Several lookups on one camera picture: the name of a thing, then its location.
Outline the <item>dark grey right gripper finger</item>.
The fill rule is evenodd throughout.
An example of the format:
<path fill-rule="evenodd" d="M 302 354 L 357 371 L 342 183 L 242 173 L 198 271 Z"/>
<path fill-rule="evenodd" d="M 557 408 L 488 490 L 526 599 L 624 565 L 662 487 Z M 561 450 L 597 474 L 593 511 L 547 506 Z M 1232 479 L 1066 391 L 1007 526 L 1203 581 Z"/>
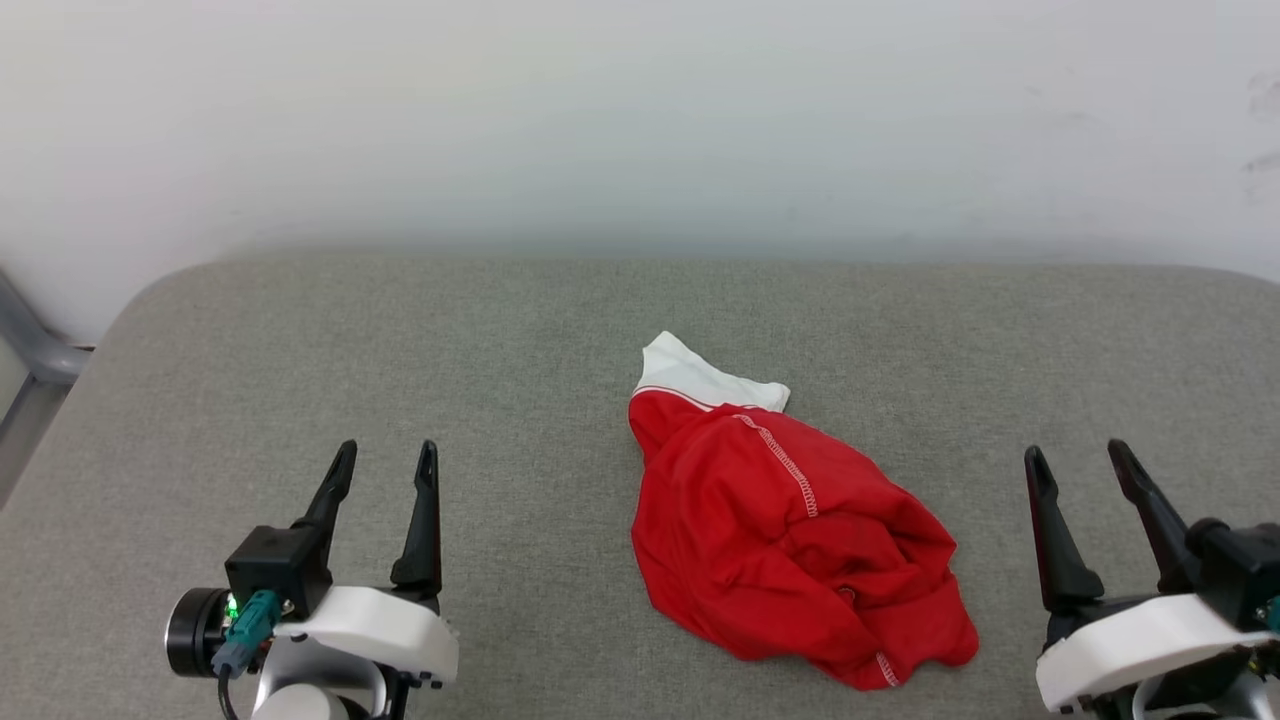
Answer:
<path fill-rule="evenodd" d="M 1110 439 L 1107 452 L 1123 495 L 1138 511 L 1158 569 L 1158 593 L 1193 592 L 1201 578 L 1201 560 L 1187 546 L 1189 527 L 1126 442 Z"/>
<path fill-rule="evenodd" d="M 1059 506 L 1059 484 L 1041 447 L 1025 451 L 1027 491 L 1041 598 L 1046 611 L 1064 614 L 1098 603 L 1105 584 L 1084 562 Z"/>

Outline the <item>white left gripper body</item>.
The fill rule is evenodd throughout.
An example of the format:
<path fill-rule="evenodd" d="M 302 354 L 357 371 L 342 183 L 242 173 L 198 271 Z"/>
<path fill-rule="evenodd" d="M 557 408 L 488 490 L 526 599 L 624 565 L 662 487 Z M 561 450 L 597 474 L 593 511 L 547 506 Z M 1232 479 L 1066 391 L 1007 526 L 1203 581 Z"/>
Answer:
<path fill-rule="evenodd" d="M 397 671 L 457 680 L 460 641 L 451 624 L 426 605 L 357 585 L 332 587 L 300 633 L 332 650 Z"/>

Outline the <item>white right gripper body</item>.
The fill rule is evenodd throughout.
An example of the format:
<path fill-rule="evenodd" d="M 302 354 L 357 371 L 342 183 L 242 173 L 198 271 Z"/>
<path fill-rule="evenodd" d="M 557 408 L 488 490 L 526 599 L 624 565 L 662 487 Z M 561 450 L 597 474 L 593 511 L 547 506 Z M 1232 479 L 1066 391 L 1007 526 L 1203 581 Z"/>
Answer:
<path fill-rule="evenodd" d="M 1082 710 L 1087 696 L 1262 643 L 1262 630 L 1235 628 L 1197 594 L 1160 596 L 1050 646 L 1036 661 L 1036 683 L 1047 710 Z"/>

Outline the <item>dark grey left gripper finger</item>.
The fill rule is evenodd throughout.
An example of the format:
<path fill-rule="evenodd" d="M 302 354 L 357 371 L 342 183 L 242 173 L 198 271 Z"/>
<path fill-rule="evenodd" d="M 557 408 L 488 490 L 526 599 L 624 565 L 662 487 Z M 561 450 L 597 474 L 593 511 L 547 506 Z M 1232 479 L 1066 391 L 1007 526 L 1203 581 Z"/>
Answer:
<path fill-rule="evenodd" d="M 440 483 L 438 447 L 425 439 L 413 474 L 415 501 L 390 583 L 413 602 L 436 602 L 442 592 Z"/>
<path fill-rule="evenodd" d="M 315 530 L 326 543 L 332 541 L 339 507 L 348 497 L 353 480 L 357 455 L 355 439 L 340 443 L 306 511 L 291 523 L 292 529 Z"/>

